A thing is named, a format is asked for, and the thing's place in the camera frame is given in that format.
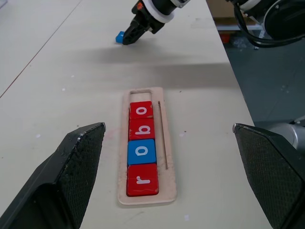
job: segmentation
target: red letter tile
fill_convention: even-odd
[[[153,105],[151,101],[130,103],[129,119],[153,118]]]
[[[154,139],[153,118],[131,119],[129,121],[129,141]]]
[[[127,195],[130,197],[157,195],[159,193],[156,164],[128,167]]]

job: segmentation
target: blue block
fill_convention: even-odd
[[[124,31],[121,31],[119,35],[116,36],[115,41],[117,43],[123,44],[123,36],[124,36]]]
[[[128,142],[128,165],[156,163],[156,148],[153,139]]]

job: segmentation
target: table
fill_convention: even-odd
[[[235,122],[253,123],[206,2],[191,1],[156,35],[122,47],[115,36],[134,4],[82,0],[0,99],[0,214],[68,132],[105,122],[81,228],[270,229],[232,133]],[[122,95],[153,86],[165,92],[178,195],[171,204],[123,207]]]

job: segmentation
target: floor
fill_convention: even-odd
[[[305,115],[305,41],[273,49],[225,49],[256,126]]]

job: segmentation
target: black cable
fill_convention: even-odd
[[[247,26],[245,24],[243,15],[242,15],[242,13],[240,11],[240,8],[237,4],[234,4],[234,15],[236,17],[236,20],[238,22],[238,26],[239,26],[240,30],[245,34],[245,36],[247,37],[249,42],[252,45],[255,45],[257,47],[274,48],[274,47],[284,46],[284,45],[288,45],[288,44],[297,42],[297,41],[299,41],[299,40],[301,40],[302,38],[305,37],[305,34],[302,34],[302,35],[299,35],[297,37],[284,39],[284,40],[271,40],[271,39],[258,38],[258,37],[255,37],[255,36],[253,36],[249,33],[249,31],[247,29]]]

